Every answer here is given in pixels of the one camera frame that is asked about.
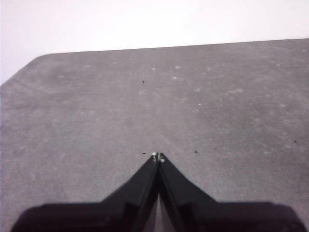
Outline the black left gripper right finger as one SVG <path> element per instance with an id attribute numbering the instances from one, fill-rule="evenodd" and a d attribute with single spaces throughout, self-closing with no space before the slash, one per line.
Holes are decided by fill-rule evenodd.
<path id="1" fill-rule="evenodd" d="M 176 232 L 302 232 L 293 208 L 271 202 L 218 202 L 158 155 L 165 228 Z"/>

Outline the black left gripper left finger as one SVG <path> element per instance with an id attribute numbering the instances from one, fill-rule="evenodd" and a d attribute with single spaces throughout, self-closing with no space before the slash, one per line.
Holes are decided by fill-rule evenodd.
<path id="1" fill-rule="evenodd" d="M 158 153 L 101 202 L 50 203 L 24 211 L 14 232 L 143 232 L 158 197 Z"/>

